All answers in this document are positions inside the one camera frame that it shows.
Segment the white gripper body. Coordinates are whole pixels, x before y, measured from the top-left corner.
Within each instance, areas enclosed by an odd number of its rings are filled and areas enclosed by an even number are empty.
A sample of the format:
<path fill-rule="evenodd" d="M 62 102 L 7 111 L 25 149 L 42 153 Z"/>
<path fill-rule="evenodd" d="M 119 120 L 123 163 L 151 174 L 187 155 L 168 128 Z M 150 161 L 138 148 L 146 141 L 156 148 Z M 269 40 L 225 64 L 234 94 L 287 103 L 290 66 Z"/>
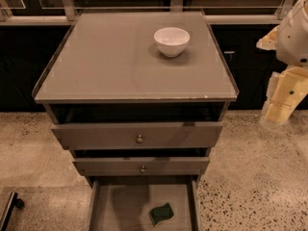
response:
<path fill-rule="evenodd" d="M 298 0 L 281 21 L 276 37 L 276 57 L 288 65 L 308 65 L 308 0 Z"/>

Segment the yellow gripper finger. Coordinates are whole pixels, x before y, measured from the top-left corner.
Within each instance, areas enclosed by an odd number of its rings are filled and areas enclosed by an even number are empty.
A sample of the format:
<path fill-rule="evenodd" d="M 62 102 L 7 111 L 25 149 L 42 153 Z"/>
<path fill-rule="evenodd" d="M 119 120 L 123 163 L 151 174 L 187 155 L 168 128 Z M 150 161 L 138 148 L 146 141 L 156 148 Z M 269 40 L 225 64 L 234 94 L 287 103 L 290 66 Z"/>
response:
<path fill-rule="evenodd" d="M 270 127 L 284 124 L 307 95 L 307 66 L 290 65 L 282 73 L 273 72 L 269 78 L 261 122 Z"/>
<path fill-rule="evenodd" d="M 276 49 L 276 37 L 278 32 L 278 26 L 274 27 L 265 36 L 260 38 L 256 43 L 256 47 L 262 50 L 275 50 Z"/>

